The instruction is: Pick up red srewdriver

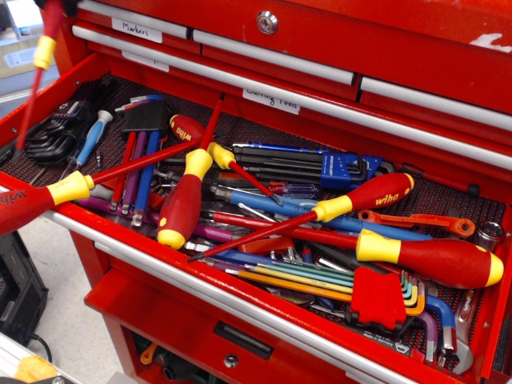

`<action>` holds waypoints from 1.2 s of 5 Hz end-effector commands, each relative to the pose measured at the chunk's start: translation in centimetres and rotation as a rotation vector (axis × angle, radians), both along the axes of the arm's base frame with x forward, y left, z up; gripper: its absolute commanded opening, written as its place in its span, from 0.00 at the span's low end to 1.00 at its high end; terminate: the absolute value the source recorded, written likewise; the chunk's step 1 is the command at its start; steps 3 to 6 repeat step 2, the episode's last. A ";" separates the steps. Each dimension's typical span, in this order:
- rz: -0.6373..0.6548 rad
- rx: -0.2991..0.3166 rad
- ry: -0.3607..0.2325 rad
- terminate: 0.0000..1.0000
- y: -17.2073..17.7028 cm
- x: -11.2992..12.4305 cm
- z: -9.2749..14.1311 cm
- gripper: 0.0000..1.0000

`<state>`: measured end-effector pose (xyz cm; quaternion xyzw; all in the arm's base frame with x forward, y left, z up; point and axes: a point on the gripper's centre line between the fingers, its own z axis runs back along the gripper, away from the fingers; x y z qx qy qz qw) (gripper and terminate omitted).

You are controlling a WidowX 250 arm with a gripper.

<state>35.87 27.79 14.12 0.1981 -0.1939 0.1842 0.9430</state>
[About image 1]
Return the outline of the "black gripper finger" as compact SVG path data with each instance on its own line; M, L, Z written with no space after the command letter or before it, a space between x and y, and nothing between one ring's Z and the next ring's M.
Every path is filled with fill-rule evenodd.
M75 17L80 0L62 0L63 12L66 17Z
M47 0L34 0L34 2L39 8L44 8Z

